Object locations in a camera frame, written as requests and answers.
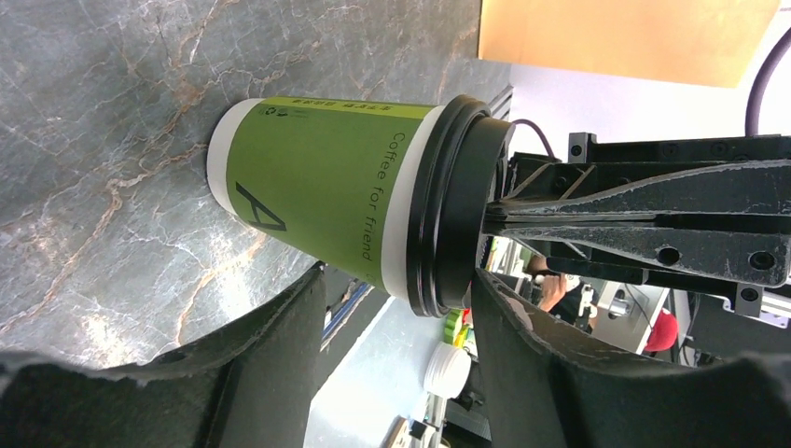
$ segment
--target letter a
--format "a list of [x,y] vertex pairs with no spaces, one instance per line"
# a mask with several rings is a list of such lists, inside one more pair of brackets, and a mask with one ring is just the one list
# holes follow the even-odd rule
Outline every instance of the letter a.
[[[236,183],[236,190],[239,191],[244,198],[250,202],[250,205],[253,207],[253,216],[256,218],[255,221],[247,221],[250,223],[251,226],[257,227],[263,231],[285,231],[285,223],[282,219],[278,218],[277,215],[272,213],[272,211],[266,207],[263,203],[261,203],[258,199],[256,199],[250,191],[247,191],[242,187],[239,182]],[[258,216],[258,210],[264,212],[268,217],[270,217],[274,222],[277,224],[267,224],[261,222],[261,218]]]

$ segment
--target green object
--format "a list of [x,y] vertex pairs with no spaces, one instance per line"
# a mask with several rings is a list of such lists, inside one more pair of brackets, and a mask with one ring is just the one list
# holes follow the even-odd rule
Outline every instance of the green object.
[[275,238],[382,283],[396,176],[432,106],[275,97],[239,124],[228,154],[235,213]]
[[462,329],[464,310],[451,310],[448,316],[445,317],[445,331],[443,342],[453,345],[456,340],[456,335]]

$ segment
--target white wall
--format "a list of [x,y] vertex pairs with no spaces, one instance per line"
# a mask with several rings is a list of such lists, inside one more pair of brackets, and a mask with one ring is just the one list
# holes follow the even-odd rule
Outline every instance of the white wall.
[[[791,10],[784,8],[770,25],[738,89],[514,65],[511,118],[535,121],[563,160],[567,157],[568,134],[573,132],[596,133],[599,142],[743,135],[744,109],[753,78],[789,27]],[[759,130],[791,135],[791,51],[767,88]],[[526,126],[517,130],[511,150],[544,152]]]

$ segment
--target red cap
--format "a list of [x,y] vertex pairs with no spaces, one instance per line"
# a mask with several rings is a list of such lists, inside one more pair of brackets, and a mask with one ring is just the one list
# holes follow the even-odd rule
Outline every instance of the red cap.
[[678,321],[669,311],[662,309],[659,312],[657,321],[654,323],[654,330],[648,336],[648,343],[645,345],[645,352],[661,352],[672,347],[678,340]]

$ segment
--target yellow object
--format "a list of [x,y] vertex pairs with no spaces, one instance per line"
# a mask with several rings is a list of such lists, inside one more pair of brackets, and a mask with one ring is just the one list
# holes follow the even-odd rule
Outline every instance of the yellow object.
[[736,87],[780,0],[483,0],[479,57]]
[[456,335],[456,339],[453,340],[453,346],[456,348],[465,348],[467,333],[469,333],[469,326],[465,325],[462,327],[462,330],[459,331],[459,334]]

